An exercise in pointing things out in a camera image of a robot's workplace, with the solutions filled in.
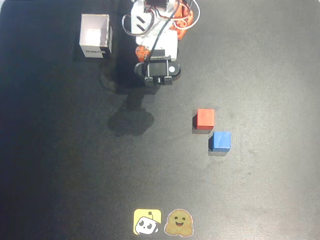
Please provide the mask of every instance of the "open box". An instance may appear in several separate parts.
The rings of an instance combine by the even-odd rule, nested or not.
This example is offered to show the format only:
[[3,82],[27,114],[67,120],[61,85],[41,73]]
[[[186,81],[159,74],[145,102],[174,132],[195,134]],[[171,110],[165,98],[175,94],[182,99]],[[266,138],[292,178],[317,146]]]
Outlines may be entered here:
[[86,58],[109,58],[112,28],[108,14],[82,14],[79,44]]

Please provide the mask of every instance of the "robot sticker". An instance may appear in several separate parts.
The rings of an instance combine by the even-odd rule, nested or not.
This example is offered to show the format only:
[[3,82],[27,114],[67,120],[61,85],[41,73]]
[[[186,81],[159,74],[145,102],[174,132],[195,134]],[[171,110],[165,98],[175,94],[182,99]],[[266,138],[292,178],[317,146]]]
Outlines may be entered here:
[[136,235],[151,235],[159,232],[161,211],[157,209],[137,209],[134,211],[133,232]]
[[184,209],[173,210],[166,220],[164,232],[170,236],[191,237],[194,234],[191,214]]

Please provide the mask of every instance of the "hugging face emoji sticker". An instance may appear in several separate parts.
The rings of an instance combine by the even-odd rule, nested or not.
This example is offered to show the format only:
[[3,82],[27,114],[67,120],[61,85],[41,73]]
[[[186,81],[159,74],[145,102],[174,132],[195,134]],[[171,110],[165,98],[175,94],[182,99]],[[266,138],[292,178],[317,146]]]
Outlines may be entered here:
[[190,237],[194,234],[192,224],[193,219],[189,212],[176,209],[169,214],[164,232],[170,236]]

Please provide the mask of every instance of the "red cube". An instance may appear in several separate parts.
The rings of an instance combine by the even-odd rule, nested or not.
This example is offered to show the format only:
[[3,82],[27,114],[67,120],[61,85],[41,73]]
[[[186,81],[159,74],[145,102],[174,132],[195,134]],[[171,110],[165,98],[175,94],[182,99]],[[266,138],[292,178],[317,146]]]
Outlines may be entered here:
[[212,130],[215,126],[214,109],[198,109],[196,116],[196,129]]

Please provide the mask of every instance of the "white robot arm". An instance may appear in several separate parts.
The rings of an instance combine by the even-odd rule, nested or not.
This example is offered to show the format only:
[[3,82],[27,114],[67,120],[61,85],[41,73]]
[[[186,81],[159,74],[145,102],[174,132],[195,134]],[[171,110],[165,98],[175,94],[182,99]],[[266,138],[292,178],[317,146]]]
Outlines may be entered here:
[[[122,18],[124,31],[135,37],[138,47],[135,50],[138,63],[135,73],[144,78],[147,86],[155,84],[170,85],[181,68],[176,63],[178,40],[193,27],[200,17],[194,15],[185,0],[132,0],[131,15]],[[131,18],[131,31],[125,28],[125,20]]]

